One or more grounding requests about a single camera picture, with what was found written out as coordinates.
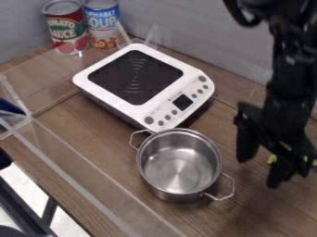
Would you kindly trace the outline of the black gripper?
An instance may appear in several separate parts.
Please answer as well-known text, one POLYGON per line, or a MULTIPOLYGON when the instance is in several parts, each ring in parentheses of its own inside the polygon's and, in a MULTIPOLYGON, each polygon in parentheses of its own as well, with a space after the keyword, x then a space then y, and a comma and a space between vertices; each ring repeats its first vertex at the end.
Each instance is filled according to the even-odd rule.
POLYGON ((309 121, 309 97, 300 93, 287 94, 273 84, 267 86, 267 97, 263 107, 239 103, 239 114, 235 123, 237 133, 237 159, 240 163, 251 160, 259 148, 264 146, 277 162, 269 170, 267 185, 276 189, 295 174, 309 175, 313 160, 317 159, 317 148, 309 140, 307 125, 309 121))

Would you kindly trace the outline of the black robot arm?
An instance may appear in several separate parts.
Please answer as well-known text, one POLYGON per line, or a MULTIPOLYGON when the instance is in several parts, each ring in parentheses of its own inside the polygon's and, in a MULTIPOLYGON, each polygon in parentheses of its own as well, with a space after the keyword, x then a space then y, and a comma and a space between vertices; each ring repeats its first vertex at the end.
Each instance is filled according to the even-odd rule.
POLYGON ((273 153, 267 185, 275 189, 293 176, 307 177, 317 162, 317 148, 307 134, 317 104, 317 0, 224 2, 241 26, 265 22, 275 38, 264 105, 240 102, 235 118, 237 159, 247 162, 261 147, 273 153))

